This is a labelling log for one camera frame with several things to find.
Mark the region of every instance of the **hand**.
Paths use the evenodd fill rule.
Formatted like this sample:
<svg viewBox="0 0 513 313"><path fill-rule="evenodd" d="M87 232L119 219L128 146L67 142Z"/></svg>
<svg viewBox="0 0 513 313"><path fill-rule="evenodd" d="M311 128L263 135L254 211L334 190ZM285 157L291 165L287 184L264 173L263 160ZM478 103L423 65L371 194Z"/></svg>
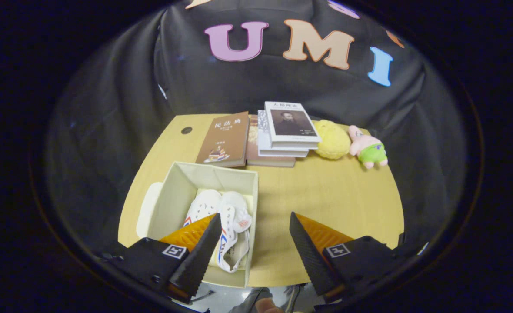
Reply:
<svg viewBox="0 0 513 313"><path fill-rule="evenodd" d="M284 310L274 305L272 298L260 299L255 306L258 313L285 313Z"/></svg>

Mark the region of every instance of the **blue letter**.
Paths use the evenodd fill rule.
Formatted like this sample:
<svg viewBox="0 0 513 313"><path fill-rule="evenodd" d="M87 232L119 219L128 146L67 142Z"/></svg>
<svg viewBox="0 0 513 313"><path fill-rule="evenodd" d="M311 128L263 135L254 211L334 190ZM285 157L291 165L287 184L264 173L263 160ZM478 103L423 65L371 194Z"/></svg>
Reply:
<svg viewBox="0 0 513 313"><path fill-rule="evenodd" d="M390 62L392 62L394 58L376 47L370 47L370 51L374 53L374 67L372 68L372 72L368 73L368 78L382 86L389 87L392 85L388 79Z"/></svg>

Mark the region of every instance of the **black cloth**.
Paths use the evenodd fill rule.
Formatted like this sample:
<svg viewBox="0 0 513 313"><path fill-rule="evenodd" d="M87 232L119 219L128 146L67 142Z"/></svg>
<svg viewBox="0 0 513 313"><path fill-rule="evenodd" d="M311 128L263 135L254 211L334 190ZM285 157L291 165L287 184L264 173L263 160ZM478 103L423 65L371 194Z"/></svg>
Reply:
<svg viewBox="0 0 513 313"><path fill-rule="evenodd" d="M105 44L58 101L46 177L55 208L84 243L95 251L116 246L129 186L175 115L257 113L264 101L302 103L311 116L364 127L382 140L407 242L429 240L451 216L466 166L463 121L443 79L409 44L402 40L401 48L376 21L351 18L321 0L215 0L190 10L187 4L163 8ZM322 38L333 30L353 36L349 69L284 59L287 18L310 22ZM234 25L229 44L242 50L247 32L240 25L251 20L269 24L259 56L213 57L205 29ZM390 87L367 76L372 46L394 59Z"/></svg>

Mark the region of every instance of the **brown book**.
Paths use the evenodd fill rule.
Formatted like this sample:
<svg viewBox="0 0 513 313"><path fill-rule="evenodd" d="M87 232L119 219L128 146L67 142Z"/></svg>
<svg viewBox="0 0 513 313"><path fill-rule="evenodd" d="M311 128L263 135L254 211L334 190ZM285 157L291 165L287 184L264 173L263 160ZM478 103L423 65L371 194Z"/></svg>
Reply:
<svg viewBox="0 0 513 313"><path fill-rule="evenodd" d="M249 112L214 119L200 147L197 163L235 167L245 165Z"/></svg>
<svg viewBox="0 0 513 313"><path fill-rule="evenodd" d="M260 156L258 155L258 115L251 115L249 120L249 135L247 135L247 165L248 166L279 166L295 165L295 158Z"/></svg>

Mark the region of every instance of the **yellow plush toy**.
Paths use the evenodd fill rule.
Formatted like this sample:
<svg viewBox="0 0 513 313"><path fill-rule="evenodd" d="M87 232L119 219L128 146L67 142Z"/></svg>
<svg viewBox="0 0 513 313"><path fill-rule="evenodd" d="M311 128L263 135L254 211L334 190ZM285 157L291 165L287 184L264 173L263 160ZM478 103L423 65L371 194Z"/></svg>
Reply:
<svg viewBox="0 0 513 313"><path fill-rule="evenodd" d="M336 160L350 152L350 137L332 121L313 121L322 142L315 152L323 158Z"/></svg>

